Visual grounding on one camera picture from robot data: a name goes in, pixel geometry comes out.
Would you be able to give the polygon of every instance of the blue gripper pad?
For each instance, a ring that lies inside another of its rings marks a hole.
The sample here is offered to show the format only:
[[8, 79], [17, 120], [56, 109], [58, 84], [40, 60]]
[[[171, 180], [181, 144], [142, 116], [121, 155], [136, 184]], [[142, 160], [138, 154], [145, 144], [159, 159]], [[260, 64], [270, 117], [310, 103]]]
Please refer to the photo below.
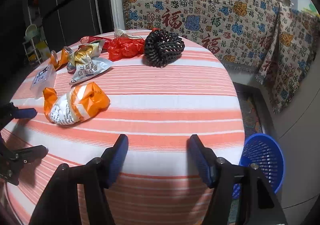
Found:
[[194, 163], [196, 164], [199, 176], [202, 178], [202, 181], [209, 188], [212, 188], [213, 183], [216, 180], [216, 172], [214, 166], [216, 155], [210, 148], [204, 147], [198, 135], [192, 135], [190, 137], [188, 150]]
[[121, 134], [113, 146], [114, 154], [109, 165], [109, 174], [107, 184], [110, 187], [117, 179], [122, 168], [125, 156], [128, 152], [129, 140], [124, 134]]
[[36, 115], [37, 111], [34, 108], [17, 109], [12, 113], [12, 117], [14, 117], [15, 119], [32, 119]]

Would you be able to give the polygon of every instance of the striped tablecloth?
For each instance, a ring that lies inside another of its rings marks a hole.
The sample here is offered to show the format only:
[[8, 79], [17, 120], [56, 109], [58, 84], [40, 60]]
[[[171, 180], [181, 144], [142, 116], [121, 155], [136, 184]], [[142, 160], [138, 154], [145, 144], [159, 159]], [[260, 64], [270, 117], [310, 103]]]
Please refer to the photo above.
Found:
[[[148, 30], [130, 33], [146, 38]], [[113, 33], [102, 36], [113, 38]], [[7, 197], [23, 224], [57, 166], [86, 164], [101, 156], [120, 133], [129, 137], [122, 172], [106, 190], [116, 224], [196, 224], [204, 217], [212, 190], [206, 188], [186, 152], [186, 141], [198, 134], [217, 156], [238, 164], [244, 144], [244, 128], [237, 94], [219, 60], [207, 49], [184, 39], [182, 57], [164, 67], [143, 65], [142, 57], [122, 59], [94, 79], [109, 96], [106, 111], [84, 123], [62, 127], [49, 123], [43, 97], [35, 100], [32, 72], [12, 98], [15, 106], [34, 107], [38, 115], [29, 121], [10, 122], [1, 135], [10, 148], [44, 145], [48, 155], [38, 166], [27, 165], [20, 184], [7, 185]], [[71, 46], [76, 49], [79, 43]], [[101, 55], [108, 58], [108, 53]], [[58, 95], [70, 90], [66, 67], [57, 72]], [[89, 224], [84, 191], [79, 186], [83, 225]]]

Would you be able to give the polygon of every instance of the clear plastic bag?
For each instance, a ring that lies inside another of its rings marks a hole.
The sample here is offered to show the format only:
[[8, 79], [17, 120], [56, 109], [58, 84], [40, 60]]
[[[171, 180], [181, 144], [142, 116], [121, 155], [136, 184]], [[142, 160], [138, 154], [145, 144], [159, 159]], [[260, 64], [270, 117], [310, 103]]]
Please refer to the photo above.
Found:
[[36, 99], [43, 96], [43, 90], [46, 87], [53, 88], [56, 76], [57, 72], [51, 63], [37, 73], [30, 87]]

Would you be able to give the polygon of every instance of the silver snack package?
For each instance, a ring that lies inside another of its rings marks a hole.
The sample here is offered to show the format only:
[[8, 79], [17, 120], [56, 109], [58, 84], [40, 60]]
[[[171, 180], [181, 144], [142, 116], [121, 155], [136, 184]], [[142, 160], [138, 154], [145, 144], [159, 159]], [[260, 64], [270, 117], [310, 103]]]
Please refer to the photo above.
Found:
[[74, 85], [86, 81], [97, 74], [106, 71], [113, 62], [102, 57], [93, 57], [87, 64], [77, 64], [76, 71], [71, 79], [69, 85]]
[[105, 40], [96, 40], [80, 45], [75, 52], [69, 52], [67, 70], [74, 73], [69, 85], [91, 79], [112, 66], [112, 61], [99, 57], [104, 43]]

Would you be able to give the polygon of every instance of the orange plastic bag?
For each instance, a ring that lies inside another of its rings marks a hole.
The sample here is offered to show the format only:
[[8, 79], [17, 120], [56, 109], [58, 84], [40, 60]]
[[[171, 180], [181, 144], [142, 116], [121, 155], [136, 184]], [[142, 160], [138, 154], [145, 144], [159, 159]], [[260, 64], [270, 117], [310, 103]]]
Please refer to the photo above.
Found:
[[54, 50], [51, 51], [50, 63], [53, 64], [56, 71], [64, 64], [68, 63], [68, 54], [69, 53], [65, 50], [65, 48], [63, 48], [61, 51], [61, 59], [58, 60], [57, 53]]
[[109, 59], [117, 61], [122, 58], [132, 58], [144, 52], [144, 39], [132, 39], [128, 37], [115, 38], [107, 45]]
[[45, 88], [43, 94], [44, 115], [50, 122], [61, 125], [90, 119], [110, 104], [108, 96], [95, 82], [74, 87], [59, 98], [53, 88]]

